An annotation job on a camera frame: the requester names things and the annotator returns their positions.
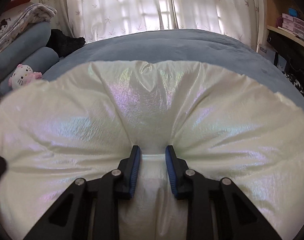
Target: wooden shelf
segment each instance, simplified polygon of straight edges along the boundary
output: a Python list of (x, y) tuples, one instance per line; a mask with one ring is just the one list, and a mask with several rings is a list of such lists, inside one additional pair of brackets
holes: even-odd
[(295, 41), (296, 43), (299, 43), (301, 46), (304, 47), (304, 41), (303, 41), (303, 40), (297, 38), (295, 35), (293, 35), (293, 34), (291, 34), (291, 33), (288, 33), (287, 31), (280, 30), (280, 29), (278, 29), (278, 28), (275, 28), (275, 27), (272, 27), (272, 26), (269, 26), (269, 25), (267, 25), (267, 29), (268, 29), (268, 30), (271, 30), (271, 31), (274, 31), (274, 32), (276, 32), (276, 33), (279, 33), (279, 34), (281, 34), (281, 35), (283, 35), (283, 36), (286, 36), (287, 38), (289, 38), (289, 39)]

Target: bed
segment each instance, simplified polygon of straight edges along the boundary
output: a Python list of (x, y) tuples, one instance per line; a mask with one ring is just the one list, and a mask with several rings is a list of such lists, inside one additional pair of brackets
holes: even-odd
[(207, 178), (228, 176), (283, 240), (304, 224), (304, 98), (241, 42), (201, 30), (87, 44), (0, 102), (0, 222), (21, 240), (75, 178), (142, 150), (121, 239), (185, 239), (187, 202), (165, 165), (173, 144)]

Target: pink plush toy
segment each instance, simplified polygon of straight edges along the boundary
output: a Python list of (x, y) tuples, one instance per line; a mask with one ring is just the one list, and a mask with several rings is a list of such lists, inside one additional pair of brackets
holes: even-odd
[(8, 85), (12, 89), (18, 89), (23, 85), (32, 82), (35, 79), (41, 79), (41, 72), (33, 72), (32, 68), (28, 65), (19, 64), (16, 67), (13, 75), (8, 80)]

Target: maple leaf pattern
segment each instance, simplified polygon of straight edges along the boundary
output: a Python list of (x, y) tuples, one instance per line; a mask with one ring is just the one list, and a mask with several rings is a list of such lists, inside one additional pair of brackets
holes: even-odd
[(139, 26), (135, 27), (135, 28), (138, 30), (138, 32), (143, 30), (143, 27), (141, 27), (141, 24), (139, 24)]
[(109, 32), (109, 34), (110, 34), (110, 36), (115, 35), (114, 29), (111, 32)]

